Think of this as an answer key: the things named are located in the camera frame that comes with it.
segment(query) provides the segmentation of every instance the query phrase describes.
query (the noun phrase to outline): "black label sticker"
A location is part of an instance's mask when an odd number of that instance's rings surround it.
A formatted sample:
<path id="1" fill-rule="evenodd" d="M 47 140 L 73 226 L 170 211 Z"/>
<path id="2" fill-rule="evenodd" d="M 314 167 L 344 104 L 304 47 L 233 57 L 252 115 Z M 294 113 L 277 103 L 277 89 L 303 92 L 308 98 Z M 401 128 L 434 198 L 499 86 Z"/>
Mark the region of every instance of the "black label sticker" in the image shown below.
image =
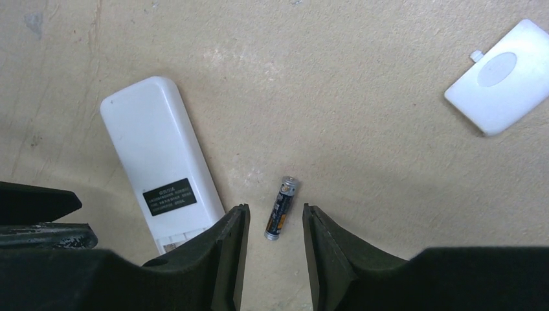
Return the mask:
<path id="1" fill-rule="evenodd" d="M 187 178 L 147 191 L 143 197 L 153 216 L 196 203 Z"/>

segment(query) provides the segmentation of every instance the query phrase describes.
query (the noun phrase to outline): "beige floor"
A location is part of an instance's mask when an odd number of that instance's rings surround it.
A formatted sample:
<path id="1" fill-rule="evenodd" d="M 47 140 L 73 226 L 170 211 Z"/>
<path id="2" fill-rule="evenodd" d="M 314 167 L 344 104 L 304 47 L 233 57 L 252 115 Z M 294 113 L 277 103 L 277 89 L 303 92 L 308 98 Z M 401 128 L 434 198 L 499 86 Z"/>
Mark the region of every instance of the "beige floor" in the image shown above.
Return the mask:
<path id="1" fill-rule="evenodd" d="M 0 1 L 0 179 L 77 193 L 64 220 L 101 248 L 157 255 L 98 114 L 151 75 L 179 86 L 225 208 L 251 206 L 243 310 L 312 310 L 305 202 L 403 258 L 549 245 L 549 103 L 486 139 L 442 96 L 522 18 L 549 30 L 547 1 L 19 2 Z M 285 174 L 303 187 L 268 242 Z"/>

